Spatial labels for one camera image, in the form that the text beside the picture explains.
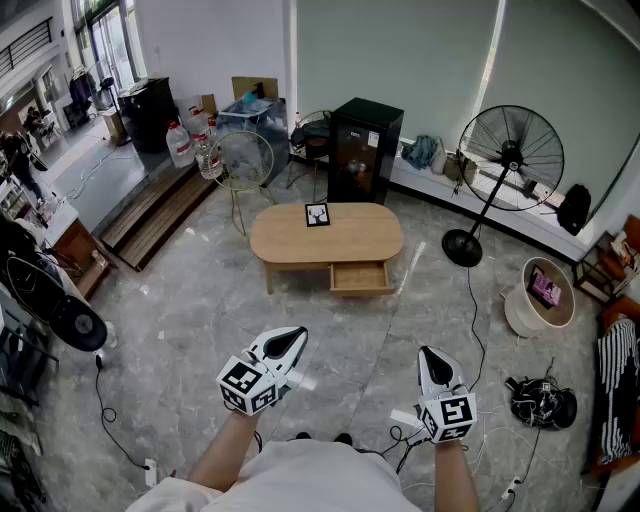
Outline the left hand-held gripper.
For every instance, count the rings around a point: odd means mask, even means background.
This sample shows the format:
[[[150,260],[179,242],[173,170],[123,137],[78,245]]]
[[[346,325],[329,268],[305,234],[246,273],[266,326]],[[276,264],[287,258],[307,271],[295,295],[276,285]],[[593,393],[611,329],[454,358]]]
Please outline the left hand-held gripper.
[[[247,416],[274,406],[288,391],[287,373],[306,347],[308,330],[279,327],[260,334],[241,357],[232,356],[216,381],[226,405]]]

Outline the black pedestal fan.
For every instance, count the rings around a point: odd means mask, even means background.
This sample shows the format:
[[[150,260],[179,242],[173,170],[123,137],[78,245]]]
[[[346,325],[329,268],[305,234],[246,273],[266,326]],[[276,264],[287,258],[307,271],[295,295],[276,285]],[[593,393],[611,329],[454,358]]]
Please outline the black pedestal fan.
[[[469,121],[456,156],[464,184],[483,206],[470,230],[445,233],[442,248],[453,263],[471,268],[483,257],[478,232],[488,211],[520,212],[545,203],[561,181],[564,148],[542,115],[499,105]]]

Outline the wooden coffee table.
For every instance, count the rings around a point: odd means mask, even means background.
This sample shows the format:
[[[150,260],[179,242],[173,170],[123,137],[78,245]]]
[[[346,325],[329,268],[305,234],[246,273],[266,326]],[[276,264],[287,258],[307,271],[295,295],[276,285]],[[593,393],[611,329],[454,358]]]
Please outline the wooden coffee table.
[[[384,261],[388,270],[403,248],[399,220],[383,205],[328,204],[330,225],[323,227],[306,225],[305,205],[271,206],[252,224],[250,245],[264,265],[268,294],[274,272],[327,271],[330,276],[331,264],[369,261]]]

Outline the dark wooden step platform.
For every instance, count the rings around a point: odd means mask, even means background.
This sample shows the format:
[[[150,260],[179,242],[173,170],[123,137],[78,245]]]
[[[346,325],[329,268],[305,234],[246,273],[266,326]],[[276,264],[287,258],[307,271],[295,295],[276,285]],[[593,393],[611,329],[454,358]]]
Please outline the dark wooden step platform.
[[[144,183],[102,232],[101,242],[132,269],[141,271],[216,187],[195,164],[183,169],[170,166]]]

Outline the person's left forearm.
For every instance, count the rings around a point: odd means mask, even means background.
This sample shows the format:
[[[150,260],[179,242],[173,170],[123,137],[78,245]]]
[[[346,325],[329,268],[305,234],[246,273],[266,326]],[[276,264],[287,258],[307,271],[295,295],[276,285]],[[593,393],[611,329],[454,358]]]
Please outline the person's left forearm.
[[[220,492],[236,482],[256,432],[260,415],[229,414],[207,450],[194,465],[188,481]]]

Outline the wooden drawer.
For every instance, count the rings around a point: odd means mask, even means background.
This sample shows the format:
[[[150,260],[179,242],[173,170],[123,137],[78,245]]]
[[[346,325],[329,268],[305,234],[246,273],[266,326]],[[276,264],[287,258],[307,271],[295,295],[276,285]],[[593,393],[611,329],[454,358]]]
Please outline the wooden drawer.
[[[345,297],[392,295],[384,261],[335,263],[330,265],[330,291]]]

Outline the person's right forearm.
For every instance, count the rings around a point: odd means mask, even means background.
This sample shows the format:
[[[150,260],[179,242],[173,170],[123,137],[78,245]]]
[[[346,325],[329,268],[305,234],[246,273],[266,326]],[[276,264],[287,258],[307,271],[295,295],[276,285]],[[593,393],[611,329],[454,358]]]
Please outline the person's right forearm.
[[[481,512],[478,494],[458,440],[435,445],[435,512]]]

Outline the brown wooden cabinet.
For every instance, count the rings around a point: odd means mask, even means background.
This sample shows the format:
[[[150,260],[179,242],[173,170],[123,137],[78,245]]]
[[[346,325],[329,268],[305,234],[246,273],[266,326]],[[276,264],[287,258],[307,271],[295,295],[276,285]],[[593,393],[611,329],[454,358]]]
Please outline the brown wooden cabinet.
[[[92,297],[112,267],[103,247],[78,219],[53,244],[53,255],[84,299]]]

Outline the clear rectangular tank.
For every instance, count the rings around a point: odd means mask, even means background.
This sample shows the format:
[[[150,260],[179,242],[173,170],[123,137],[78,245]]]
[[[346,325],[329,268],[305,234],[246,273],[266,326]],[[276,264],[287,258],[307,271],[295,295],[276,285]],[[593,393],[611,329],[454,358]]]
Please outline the clear rectangular tank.
[[[284,98],[256,99],[251,103],[236,100],[216,117],[217,135],[251,131],[262,136],[271,146],[274,165],[271,176],[282,172],[289,161],[289,131]]]

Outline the black backpack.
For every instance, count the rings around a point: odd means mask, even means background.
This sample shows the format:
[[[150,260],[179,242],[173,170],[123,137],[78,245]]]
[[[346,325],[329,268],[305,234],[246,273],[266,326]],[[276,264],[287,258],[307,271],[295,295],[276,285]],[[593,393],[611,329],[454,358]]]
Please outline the black backpack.
[[[591,206],[588,189],[580,184],[571,187],[557,210],[557,221],[568,233],[577,236],[586,224]]]

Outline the clear water jug red label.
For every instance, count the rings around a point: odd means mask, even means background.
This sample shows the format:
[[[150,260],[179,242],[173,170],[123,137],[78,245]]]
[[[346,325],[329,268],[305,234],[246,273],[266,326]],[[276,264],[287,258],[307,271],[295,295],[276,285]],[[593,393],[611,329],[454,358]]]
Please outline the clear water jug red label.
[[[222,170],[220,168],[219,151],[215,144],[205,134],[194,134],[192,140],[195,159],[202,177],[206,180],[217,179]]]
[[[188,131],[176,121],[168,122],[166,143],[173,165],[176,168],[190,167],[195,161],[195,152]]]
[[[209,114],[203,108],[196,106],[190,107],[189,113],[190,116],[185,121],[187,131],[192,136],[204,135],[208,137],[210,133]]]

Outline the black fan with disc base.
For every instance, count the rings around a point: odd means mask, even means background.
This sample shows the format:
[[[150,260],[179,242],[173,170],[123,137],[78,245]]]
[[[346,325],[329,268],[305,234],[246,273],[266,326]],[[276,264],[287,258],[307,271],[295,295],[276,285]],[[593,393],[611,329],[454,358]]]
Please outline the black fan with disc base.
[[[107,327],[83,300],[67,293],[55,270],[10,255],[3,276],[11,295],[32,316],[71,347],[99,350],[107,340]]]

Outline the clothes rack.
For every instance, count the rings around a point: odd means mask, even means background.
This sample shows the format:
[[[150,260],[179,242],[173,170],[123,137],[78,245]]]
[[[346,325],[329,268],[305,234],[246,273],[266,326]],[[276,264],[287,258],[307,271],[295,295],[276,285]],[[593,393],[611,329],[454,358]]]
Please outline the clothes rack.
[[[75,68],[68,88],[73,110],[84,117],[91,117],[90,109],[94,107],[94,96],[97,92],[92,74],[84,66]]]

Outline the dark grey garment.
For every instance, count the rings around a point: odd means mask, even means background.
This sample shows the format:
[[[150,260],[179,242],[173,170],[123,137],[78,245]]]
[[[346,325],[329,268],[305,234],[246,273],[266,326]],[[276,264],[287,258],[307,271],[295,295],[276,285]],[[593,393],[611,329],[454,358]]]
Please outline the dark grey garment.
[[[328,139],[330,137],[330,120],[323,118],[320,120],[307,122],[296,127],[290,137],[290,142],[294,147],[301,147],[306,144],[306,140],[311,138]]]

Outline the beige bag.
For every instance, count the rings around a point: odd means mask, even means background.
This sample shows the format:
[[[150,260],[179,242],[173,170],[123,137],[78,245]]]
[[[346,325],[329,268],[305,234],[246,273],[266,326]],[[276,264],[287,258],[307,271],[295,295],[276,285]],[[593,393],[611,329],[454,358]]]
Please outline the beige bag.
[[[434,151],[430,162],[431,171],[434,174],[443,175],[447,159],[448,155],[442,143],[442,139],[437,138],[434,142]]]

